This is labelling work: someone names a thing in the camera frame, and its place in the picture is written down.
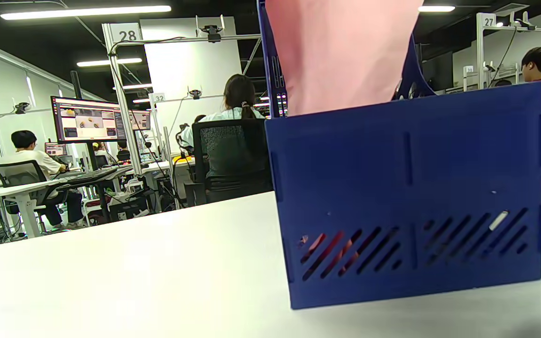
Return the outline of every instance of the white wall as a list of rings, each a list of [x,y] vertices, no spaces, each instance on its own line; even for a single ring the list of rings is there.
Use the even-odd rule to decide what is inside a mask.
[[[530,22],[541,28],[541,15],[533,18],[530,17]],[[500,60],[502,60],[502,56],[504,56],[504,52],[509,45],[512,34],[512,31],[500,31],[490,34],[489,36],[485,36],[483,39],[484,59],[487,63],[493,61],[495,67],[500,64]],[[533,47],[541,47],[541,32],[517,32],[515,40],[510,47],[509,53],[504,59],[503,67],[511,66],[516,62],[520,64],[526,52]],[[452,68],[455,86],[457,86],[457,81],[459,82],[458,85],[462,85],[462,69],[464,66],[473,65],[475,70],[477,70],[476,49],[477,41],[473,41],[471,47],[453,54]],[[470,79],[470,84],[476,83],[477,77],[472,77]]]
[[[221,26],[218,17],[199,18],[199,26]],[[144,39],[164,39],[171,37],[195,37],[195,19],[157,19],[142,20],[141,29]],[[225,35],[235,35],[235,21],[225,18]],[[222,110],[223,98],[185,99],[178,107],[180,99],[187,95],[187,86],[191,90],[202,90],[203,96],[222,95],[227,79],[241,73],[237,41],[182,42],[158,45],[146,45],[147,62],[154,92],[163,92],[167,100],[175,102],[158,105],[158,120],[163,127],[174,128],[171,132],[171,145],[174,135],[183,123],[192,124],[197,115],[209,115]]]
[[[32,94],[27,77],[30,78]],[[40,150],[43,150],[48,139],[56,141],[50,97],[59,96],[60,89],[65,96],[74,97],[70,88],[70,83],[0,50],[0,114],[13,111],[14,105],[20,102],[30,102],[33,111],[44,109],[33,113],[29,111],[25,115],[0,118],[0,162],[2,157],[15,151],[9,139],[15,131],[34,132],[38,139],[37,148]],[[88,92],[85,92],[85,98],[101,100]],[[79,156],[83,149],[84,145],[77,146]],[[73,154],[73,147],[69,146],[69,152]]]

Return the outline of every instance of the woman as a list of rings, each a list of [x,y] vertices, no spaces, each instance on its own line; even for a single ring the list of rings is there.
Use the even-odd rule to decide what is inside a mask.
[[[210,114],[198,122],[218,120],[239,120],[241,118],[264,118],[256,109],[253,109],[256,99],[254,83],[249,77],[241,74],[233,75],[225,86],[225,110]],[[193,130],[187,126],[181,132],[182,144],[193,147]]]

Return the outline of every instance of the white partition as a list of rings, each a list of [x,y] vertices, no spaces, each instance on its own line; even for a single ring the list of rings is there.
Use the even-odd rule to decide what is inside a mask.
[[[56,141],[50,97],[59,96],[60,91],[64,96],[74,97],[71,83],[0,50],[0,114],[13,111],[15,103],[30,102],[33,105],[27,114],[0,118],[0,162],[2,154],[7,156],[15,151],[10,139],[15,131],[34,132],[39,150],[43,150],[48,139]],[[84,97],[101,100],[90,92],[84,92]],[[70,154],[81,156],[83,151],[86,151],[83,144],[69,145]]]
[[[221,26],[221,21],[219,17],[204,17],[199,19],[199,25]],[[141,29],[143,37],[148,40],[195,37],[195,18],[142,20]],[[234,18],[225,18],[223,34],[236,35]],[[167,100],[175,100],[158,105],[160,129],[172,128],[172,145],[176,144],[174,135],[179,131],[178,126],[193,124],[197,115],[223,110],[223,98],[187,98],[178,112],[180,99],[187,95],[187,86],[192,90],[202,90],[204,97],[223,95],[227,80],[234,74],[241,74],[237,41],[146,45],[146,54],[154,92],[163,92]]]

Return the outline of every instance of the sneaker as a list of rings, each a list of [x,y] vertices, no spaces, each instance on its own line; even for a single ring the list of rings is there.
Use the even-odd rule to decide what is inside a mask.
[[[77,230],[84,227],[86,227],[86,222],[84,220],[68,223],[68,225],[66,225],[66,229],[71,229],[71,230]]]

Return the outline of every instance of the jeans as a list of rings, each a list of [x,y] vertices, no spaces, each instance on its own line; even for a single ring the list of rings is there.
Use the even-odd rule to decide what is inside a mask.
[[[45,217],[51,225],[58,225],[62,223],[62,216],[58,211],[58,204],[63,201],[63,194],[59,193],[58,196],[51,200],[48,200],[45,204],[46,208],[43,211]],[[66,198],[66,206],[68,209],[68,223],[74,223],[80,221],[83,218],[82,214],[82,195],[75,191],[69,191]]]

